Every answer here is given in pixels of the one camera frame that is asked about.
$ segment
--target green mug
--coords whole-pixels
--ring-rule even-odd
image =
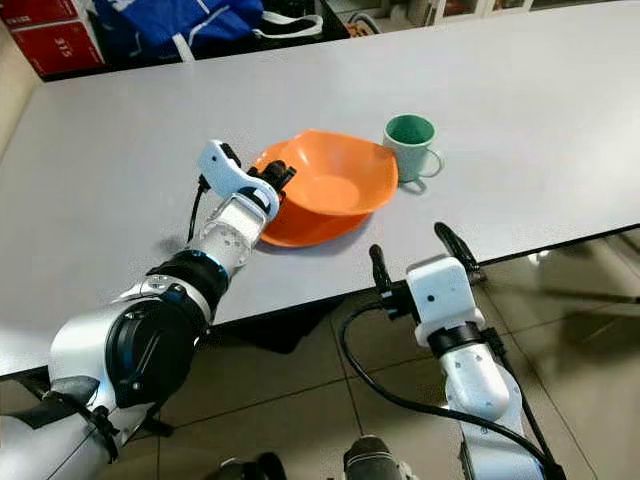
[[[435,136],[436,127],[419,115],[398,115],[389,120],[384,129],[382,144],[396,155],[400,183],[432,178],[440,173],[444,161],[429,148]],[[434,171],[424,173],[429,156],[433,156],[438,165]]]

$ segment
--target table surface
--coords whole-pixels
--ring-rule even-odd
[[[436,221],[480,261],[635,224],[639,22],[640,2],[615,2],[40,87],[0,164],[0,376],[46,364],[66,319],[183,245],[209,138],[248,164],[307,128],[380,141],[416,112],[447,157],[357,232],[260,245],[217,322],[371,286],[374,242],[401,279],[444,251]]]

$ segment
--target grey floor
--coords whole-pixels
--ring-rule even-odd
[[[479,307],[503,335],[519,380],[569,479],[638,478],[640,471],[640,230],[487,268]],[[458,428],[404,411],[369,391],[336,343],[340,320],[371,294],[348,298],[291,355],[221,339],[197,357],[162,409],[168,439],[139,436],[107,479],[201,479],[231,456],[273,450],[291,479],[340,478],[362,433],[381,436],[423,480],[462,479]],[[413,340],[410,319],[371,314],[353,348],[389,389],[442,403],[437,362]],[[0,384],[0,409],[33,399]]]

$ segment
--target blue bag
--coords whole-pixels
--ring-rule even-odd
[[[95,0],[95,6],[106,49],[141,59],[177,57],[176,34],[191,49],[252,35],[264,10],[261,0]]]

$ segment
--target mug handle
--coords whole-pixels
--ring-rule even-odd
[[[438,175],[442,169],[444,168],[444,158],[437,154],[436,152],[434,152],[431,149],[427,149],[427,152],[429,152],[431,155],[433,155],[434,157],[436,157],[436,160],[438,161],[438,168],[435,169],[435,171],[431,172],[431,173],[420,173],[418,176],[420,178],[433,178],[436,175]]]

